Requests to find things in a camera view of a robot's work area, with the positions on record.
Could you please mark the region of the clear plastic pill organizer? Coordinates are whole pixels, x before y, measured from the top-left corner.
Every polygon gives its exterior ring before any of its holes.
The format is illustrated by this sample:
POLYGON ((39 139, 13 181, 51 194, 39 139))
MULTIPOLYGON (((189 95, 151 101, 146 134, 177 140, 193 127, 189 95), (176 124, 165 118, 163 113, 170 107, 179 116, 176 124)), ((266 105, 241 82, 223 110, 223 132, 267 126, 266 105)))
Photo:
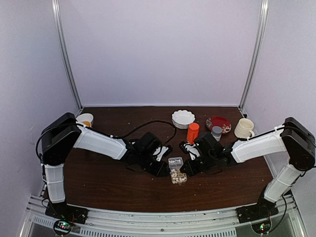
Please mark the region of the clear plastic pill organizer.
POLYGON ((169 170, 170 170, 170 177, 171 177, 171 170, 172 170, 172 169, 176 169, 176 170, 178 171, 178 177, 180 177, 180 176, 179 176, 179 173, 181 173, 180 168, 181 168, 182 165, 184 164, 182 157, 175 157, 175 158, 181 159, 181 160, 182 160, 182 163, 181 163, 181 164, 171 164, 171 163, 168 162, 168 166, 169 166, 169 170))

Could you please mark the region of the orange pill bottle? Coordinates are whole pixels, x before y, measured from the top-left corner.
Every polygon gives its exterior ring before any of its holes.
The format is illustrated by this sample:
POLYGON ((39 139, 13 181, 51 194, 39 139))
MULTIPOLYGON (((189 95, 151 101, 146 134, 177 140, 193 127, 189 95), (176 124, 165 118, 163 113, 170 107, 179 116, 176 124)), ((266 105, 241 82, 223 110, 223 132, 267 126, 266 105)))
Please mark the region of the orange pill bottle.
POLYGON ((187 132, 187 142, 189 144, 194 144, 194 140, 198 137, 199 134, 199 124, 198 123, 191 123, 188 126, 188 132, 187 132))

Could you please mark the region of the grey capped white orange bottle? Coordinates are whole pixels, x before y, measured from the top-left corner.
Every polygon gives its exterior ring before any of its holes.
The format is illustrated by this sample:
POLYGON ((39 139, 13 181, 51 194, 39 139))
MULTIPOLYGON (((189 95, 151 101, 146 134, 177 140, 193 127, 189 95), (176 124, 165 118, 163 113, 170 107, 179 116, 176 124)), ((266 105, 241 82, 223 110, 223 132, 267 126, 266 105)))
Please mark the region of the grey capped white orange bottle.
POLYGON ((211 134, 215 138, 215 140, 219 142, 222 136, 222 128, 219 126, 213 126, 211 134))

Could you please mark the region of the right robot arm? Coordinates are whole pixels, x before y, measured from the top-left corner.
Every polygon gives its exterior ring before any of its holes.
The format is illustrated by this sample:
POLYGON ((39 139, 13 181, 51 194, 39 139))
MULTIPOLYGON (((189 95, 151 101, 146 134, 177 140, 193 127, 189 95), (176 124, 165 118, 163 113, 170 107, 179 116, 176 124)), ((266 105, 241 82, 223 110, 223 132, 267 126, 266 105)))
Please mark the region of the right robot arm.
POLYGON ((214 166, 222 169, 261 156, 288 153, 288 162, 265 187, 258 203, 253 207, 253 214, 258 218, 265 217, 272 210, 272 205, 296 180, 316 165, 316 139, 293 117, 286 118, 282 125, 268 132, 238 138, 225 146, 222 146, 211 133, 204 133, 193 144, 181 142, 179 147, 190 155, 181 167, 181 172, 189 176, 214 166))

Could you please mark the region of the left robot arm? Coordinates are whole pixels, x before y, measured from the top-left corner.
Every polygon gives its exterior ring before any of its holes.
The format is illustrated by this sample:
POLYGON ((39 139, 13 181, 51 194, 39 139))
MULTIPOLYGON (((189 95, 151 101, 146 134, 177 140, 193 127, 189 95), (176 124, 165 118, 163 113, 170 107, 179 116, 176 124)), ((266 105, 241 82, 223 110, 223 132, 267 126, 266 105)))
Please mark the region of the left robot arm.
POLYGON ((72 149, 135 164, 155 177, 168 174, 168 164, 162 159, 172 152, 170 145, 163 144, 151 132, 139 139, 127 140, 124 136, 98 132, 76 120, 72 113, 63 114, 42 131, 36 143, 36 155, 43 169, 51 210, 60 219, 71 215, 71 208, 65 204, 64 164, 72 149))

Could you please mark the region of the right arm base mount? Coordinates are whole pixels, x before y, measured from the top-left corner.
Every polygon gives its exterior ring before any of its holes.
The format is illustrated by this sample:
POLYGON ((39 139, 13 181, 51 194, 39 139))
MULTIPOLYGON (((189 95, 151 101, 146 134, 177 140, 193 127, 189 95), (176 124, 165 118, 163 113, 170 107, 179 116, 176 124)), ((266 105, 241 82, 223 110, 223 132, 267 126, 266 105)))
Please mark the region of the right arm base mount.
POLYGON ((270 232, 272 229, 271 217, 279 213, 275 202, 264 199, 265 189, 266 187, 260 193, 255 204, 236 209, 239 223, 251 222, 252 230, 260 235, 267 235, 270 232))

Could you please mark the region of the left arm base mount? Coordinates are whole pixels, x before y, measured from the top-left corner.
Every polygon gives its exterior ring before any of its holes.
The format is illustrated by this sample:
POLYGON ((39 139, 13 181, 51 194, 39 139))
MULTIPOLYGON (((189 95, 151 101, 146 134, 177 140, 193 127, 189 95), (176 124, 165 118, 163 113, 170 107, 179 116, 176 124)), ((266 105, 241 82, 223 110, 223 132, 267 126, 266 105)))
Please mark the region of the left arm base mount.
POLYGON ((68 205, 66 201, 53 203, 48 192, 42 204, 45 200, 47 201, 45 215, 56 219, 52 228, 58 236, 64 237, 74 229, 76 224, 86 223, 88 209, 68 205))

